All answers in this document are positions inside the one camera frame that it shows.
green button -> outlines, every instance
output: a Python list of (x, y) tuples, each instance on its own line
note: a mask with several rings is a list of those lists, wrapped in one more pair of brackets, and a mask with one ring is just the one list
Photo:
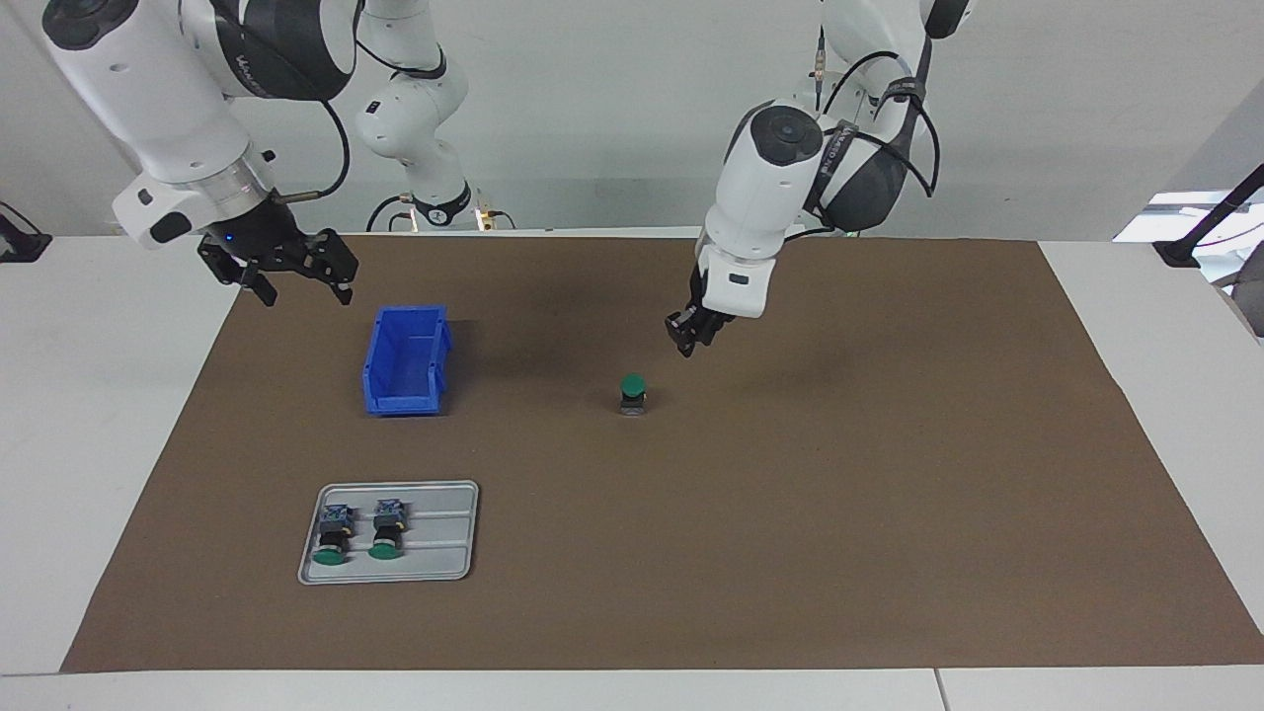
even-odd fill
[(322, 548), (312, 555), (312, 560), (320, 563), (321, 566), (341, 566), (344, 558), (341, 550)]
[(369, 549), (369, 555), (377, 558), (378, 560), (394, 560), (403, 554), (389, 543), (374, 543), (373, 548)]
[(645, 395), (645, 378), (637, 373), (628, 373), (623, 376), (619, 388), (623, 391), (623, 397), (641, 397)]

